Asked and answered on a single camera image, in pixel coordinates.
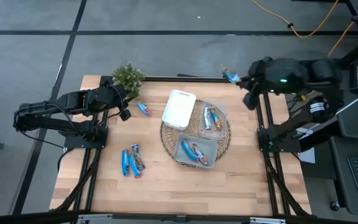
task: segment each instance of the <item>wooden table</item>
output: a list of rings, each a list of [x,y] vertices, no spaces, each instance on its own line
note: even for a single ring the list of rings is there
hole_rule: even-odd
[[[99,87],[100,76],[84,76],[82,90]],[[160,140],[161,117],[172,90],[183,90],[200,100],[214,100],[228,105],[232,138],[229,150],[213,169],[195,169],[175,162]],[[102,150],[92,208],[106,213],[159,213],[191,215],[272,215],[263,156],[259,151],[256,111],[242,103],[245,90],[228,83],[145,82],[140,99],[152,117],[144,116],[129,103],[132,117],[108,120],[109,133]],[[276,124],[288,119],[284,96],[270,95]],[[74,121],[83,121],[82,115]],[[146,166],[143,176],[135,179],[121,173],[121,151],[140,145]],[[59,206],[73,190],[80,176],[84,149],[74,149],[62,160],[50,208]],[[310,212],[309,200],[298,160],[281,154],[285,183],[304,210]],[[85,206],[87,186],[80,208]],[[276,188],[279,210],[281,199]]]

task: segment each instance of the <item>white plastic box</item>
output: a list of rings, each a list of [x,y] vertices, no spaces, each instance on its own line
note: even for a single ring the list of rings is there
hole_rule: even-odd
[[[187,128],[193,112],[196,96],[180,90],[172,90],[162,115],[162,121],[171,128],[183,131]]]

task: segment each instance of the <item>green plant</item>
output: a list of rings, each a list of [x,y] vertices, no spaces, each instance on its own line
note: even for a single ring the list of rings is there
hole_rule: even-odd
[[[131,63],[114,69],[111,75],[114,84],[124,86],[124,89],[128,92],[127,98],[135,98],[139,95],[144,74],[139,69],[134,68]]]

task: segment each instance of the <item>yellow cable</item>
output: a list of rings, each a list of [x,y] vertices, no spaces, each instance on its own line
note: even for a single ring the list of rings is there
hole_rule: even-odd
[[[331,51],[328,53],[328,57],[334,52],[335,48],[338,46],[338,44],[341,42],[341,40],[343,39],[343,37],[345,36],[346,32],[353,26],[354,22],[351,22],[348,27],[346,28],[346,30],[343,32],[342,36],[339,38],[339,40],[336,42],[336,44],[334,45],[334,47],[331,49]]]
[[[278,18],[282,19],[284,22],[286,22],[287,24],[290,24],[290,22],[288,22],[284,17],[280,16],[280,15],[277,15],[276,13],[272,12],[272,11],[269,11],[267,10],[266,8],[262,7],[259,3],[257,3],[255,0],[252,0],[257,6],[259,6],[261,9],[265,10],[266,12],[274,15],[274,16],[277,16]],[[327,16],[323,19],[323,21],[321,21],[320,25],[309,35],[306,35],[306,36],[301,36],[299,35],[296,30],[293,28],[293,26],[291,26],[291,30],[294,32],[294,34],[299,37],[299,38],[308,38],[308,37],[311,37],[315,32],[317,32],[317,30],[320,29],[320,27],[326,22],[326,20],[328,19],[328,17],[331,15],[331,13],[333,12],[336,4],[338,3],[339,0],[336,0],[334,5],[332,6],[331,10],[329,10]]]

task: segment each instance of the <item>gray floor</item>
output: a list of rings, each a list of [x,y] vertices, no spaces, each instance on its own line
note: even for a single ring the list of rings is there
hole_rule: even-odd
[[[259,3],[294,22],[298,30],[313,30],[332,6],[331,3],[289,0],[259,0]],[[358,11],[358,1],[354,4]],[[71,30],[79,6],[80,0],[0,0],[0,29]],[[347,7],[340,4],[322,30],[344,30],[350,19]],[[88,0],[79,29],[287,30],[287,25],[251,1]],[[298,59],[324,57],[337,38],[77,36],[60,94],[77,90],[83,75],[108,75],[114,67],[127,62],[132,62],[147,75],[184,73],[220,77],[221,64],[245,74],[251,62],[267,55]],[[67,42],[66,35],[0,36],[0,141],[5,143],[0,151],[0,215],[11,212],[33,144],[12,128],[13,112],[21,103],[49,97]],[[346,37],[333,56],[342,57],[357,43],[358,38]],[[46,140],[63,144],[63,138],[54,131],[48,131]],[[53,146],[42,148],[24,206],[25,213],[48,210],[61,153]],[[306,179],[306,187],[315,215],[358,221],[358,216],[346,210],[336,213],[329,210],[328,202],[335,199],[330,183]]]

